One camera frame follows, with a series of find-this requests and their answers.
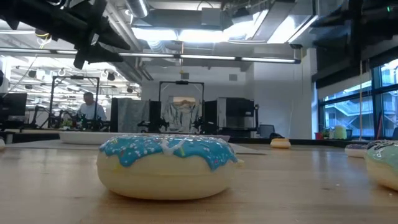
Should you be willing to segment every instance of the white shirt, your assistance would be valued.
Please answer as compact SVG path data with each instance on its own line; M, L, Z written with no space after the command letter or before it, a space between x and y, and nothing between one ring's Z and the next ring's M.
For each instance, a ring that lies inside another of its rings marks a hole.
M77 111L77 114L85 114L86 119L94 119L94 110L95 103L91 105L83 103ZM100 117L103 121L106 121L105 111L101 105L97 105L97 117Z

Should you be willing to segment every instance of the man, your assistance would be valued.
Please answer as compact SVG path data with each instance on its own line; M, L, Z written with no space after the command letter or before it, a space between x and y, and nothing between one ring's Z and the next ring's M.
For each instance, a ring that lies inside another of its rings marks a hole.
M95 101L94 95L90 92L87 92L83 95L85 103L83 103L77 114L85 114L86 119L94 119L94 111L95 111ZM101 105L97 105L97 117L100 117L103 121L106 121L106 115L104 108Z

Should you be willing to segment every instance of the wooden table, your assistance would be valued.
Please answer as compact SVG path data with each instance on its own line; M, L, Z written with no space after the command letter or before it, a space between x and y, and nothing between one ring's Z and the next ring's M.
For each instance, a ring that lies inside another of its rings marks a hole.
M363 159L324 147L267 153L239 156L246 166L221 194L156 202L107 191L95 151L7 149L0 152L0 223L398 222L398 192L369 181Z

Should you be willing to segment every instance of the computer monitor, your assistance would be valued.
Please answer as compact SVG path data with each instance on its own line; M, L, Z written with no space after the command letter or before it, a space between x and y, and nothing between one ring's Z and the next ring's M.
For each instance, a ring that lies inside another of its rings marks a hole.
M0 119L25 116L27 93L0 93Z

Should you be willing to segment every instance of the window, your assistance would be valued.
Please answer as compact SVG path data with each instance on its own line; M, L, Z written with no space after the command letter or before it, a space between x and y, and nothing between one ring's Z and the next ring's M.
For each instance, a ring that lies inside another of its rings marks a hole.
M325 127L336 125L353 130L353 136L360 135L360 102L359 98L325 105ZM362 136L374 136L373 101L371 96L362 100Z
M334 99L344 97L344 96L350 96L350 95L359 93L360 88L361 88L361 85L356 85L356 86L353 86L346 90L335 93L333 95L329 95L329 96L325 97L324 100L328 101L328 100L334 100ZM372 80L362 83L362 92L370 91L371 89L372 89Z
M398 59L380 66L382 86L389 86L398 83Z
M383 93L383 126L385 137L392 137L394 129L398 127L398 91Z

